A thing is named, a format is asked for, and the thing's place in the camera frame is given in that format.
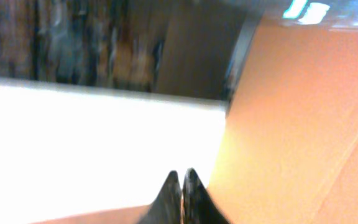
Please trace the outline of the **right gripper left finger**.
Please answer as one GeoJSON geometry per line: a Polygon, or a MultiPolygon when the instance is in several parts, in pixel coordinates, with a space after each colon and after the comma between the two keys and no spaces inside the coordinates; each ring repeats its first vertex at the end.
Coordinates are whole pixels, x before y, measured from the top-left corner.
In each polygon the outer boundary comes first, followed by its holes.
{"type": "Polygon", "coordinates": [[[181,187],[177,171],[170,171],[156,199],[138,224],[180,224],[181,187]]]}

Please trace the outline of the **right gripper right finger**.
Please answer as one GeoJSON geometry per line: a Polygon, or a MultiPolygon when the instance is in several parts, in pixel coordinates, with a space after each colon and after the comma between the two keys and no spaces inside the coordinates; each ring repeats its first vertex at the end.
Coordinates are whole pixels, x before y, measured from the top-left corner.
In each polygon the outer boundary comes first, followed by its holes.
{"type": "Polygon", "coordinates": [[[219,211],[194,168],[189,168],[183,183],[184,224],[230,224],[219,211]]]}

